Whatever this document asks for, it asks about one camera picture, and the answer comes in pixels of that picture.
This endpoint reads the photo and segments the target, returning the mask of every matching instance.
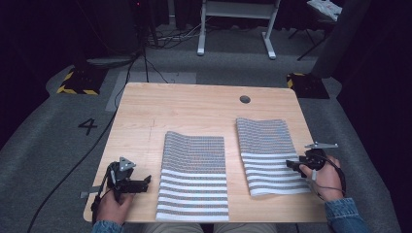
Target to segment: blue sleeve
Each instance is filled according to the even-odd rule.
[[[115,222],[101,220],[93,225],[91,233],[123,233],[123,228]]]
[[[334,232],[369,232],[352,198],[325,202],[327,223]]]

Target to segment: printed number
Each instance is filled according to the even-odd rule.
[[[88,135],[92,128],[97,128],[97,125],[93,125],[93,123],[94,123],[94,119],[90,118],[86,120],[85,122],[79,124],[79,128],[86,128],[87,129],[86,135]]]

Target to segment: hole in table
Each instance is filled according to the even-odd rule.
[[[244,104],[249,104],[249,103],[251,103],[251,98],[249,98],[249,96],[247,96],[247,95],[242,95],[242,96],[240,96],[240,102],[242,102]]]

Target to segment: white and gray striped fabric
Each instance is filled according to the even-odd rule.
[[[252,196],[310,192],[300,174],[286,166],[298,161],[291,135],[282,119],[237,118],[237,132]]]
[[[228,221],[223,137],[166,133],[155,219]]]

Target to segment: table surface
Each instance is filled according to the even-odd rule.
[[[244,104],[240,96],[249,96]],[[314,193],[249,193],[236,131],[236,118],[284,119],[298,154],[312,144],[295,94],[287,88],[224,85],[129,83],[124,90],[93,186],[121,156],[137,165],[132,180],[152,175],[148,192],[138,193],[126,221],[155,221],[160,167],[167,131],[188,136],[224,137],[230,222],[325,222],[324,202]],[[91,221],[91,193],[84,218]]]

